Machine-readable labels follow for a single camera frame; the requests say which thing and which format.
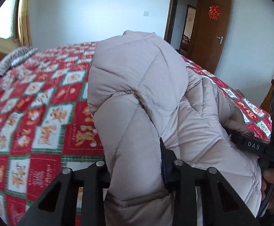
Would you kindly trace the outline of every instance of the curtain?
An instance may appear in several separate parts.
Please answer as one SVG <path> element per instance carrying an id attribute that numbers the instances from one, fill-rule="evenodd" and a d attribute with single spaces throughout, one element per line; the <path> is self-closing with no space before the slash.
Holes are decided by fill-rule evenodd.
<path id="1" fill-rule="evenodd" d="M 29 0 L 20 0 L 18 11 L 18 33 L 21 46 L 31 46 Z"/>

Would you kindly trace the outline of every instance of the silver door handle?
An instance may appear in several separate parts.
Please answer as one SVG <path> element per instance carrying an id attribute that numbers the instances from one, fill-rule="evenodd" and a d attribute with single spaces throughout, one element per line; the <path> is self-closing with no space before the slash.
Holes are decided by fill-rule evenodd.
<path id="1" fill-rule="evenodd" d="M 222 44 L 223 37 L 221 36 L 221 37 L 216 37 L 216 38 L 218 38 L 218 39 L 219 39 L 219 44 Z"/>

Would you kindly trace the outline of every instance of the beige quilted jacket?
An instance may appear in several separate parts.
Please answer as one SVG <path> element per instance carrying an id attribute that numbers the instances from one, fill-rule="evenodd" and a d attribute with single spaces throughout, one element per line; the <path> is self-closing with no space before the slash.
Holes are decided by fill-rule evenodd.
<path id="1" fill-rule="evenodd" d="M 257 214 L 257 157 L 236 149 L 223 129 L 246 132 L 241 112 L 155 33 L 126 31 L 97 44 L 88 105 L 111 173 L 108 226 L 171 225 L 174 195 L 161 177 L 160 137 L 191 166 L 216 167 Z"/>

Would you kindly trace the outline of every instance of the door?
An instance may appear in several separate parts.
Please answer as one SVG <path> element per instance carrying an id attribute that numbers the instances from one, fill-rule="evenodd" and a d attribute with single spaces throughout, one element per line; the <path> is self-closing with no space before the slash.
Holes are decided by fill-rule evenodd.
<path id="1" fill-rule="evenodd" d="M 187 57 L 214 74 L 230 19 L 232 0 L 198 0 Z"/>
<path id="2" fill-rule="evenodd" d="M 178 4 L 178 0 L 173 0 L 172 12 L 171 12 L 171 15 L 170 15 L 170 26 L 168 28 L 168 33 L 167 33 L 167 37 L 166 37 L 166 41 L 169 44 L 172 40 L 172 35 L 173 35 L 173 30 L 174 30 L 177 4 Z"/>

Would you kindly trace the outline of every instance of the bed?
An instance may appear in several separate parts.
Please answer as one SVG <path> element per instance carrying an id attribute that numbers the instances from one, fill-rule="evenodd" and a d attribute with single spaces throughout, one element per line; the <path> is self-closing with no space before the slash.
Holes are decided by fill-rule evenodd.
<path id="1" fill-rule="evenodd" d="M 64 167 L 79 170 L 103 158 L 87 105 L 88 72 L 96 42 L 36 53 L 0 79 L 0 216 L 16 225 Z M 184 58 L 241 109 L 254 134 L 270 138 L 268 113 Z M 77 201 L 80 222 L 82 190 Z"/>

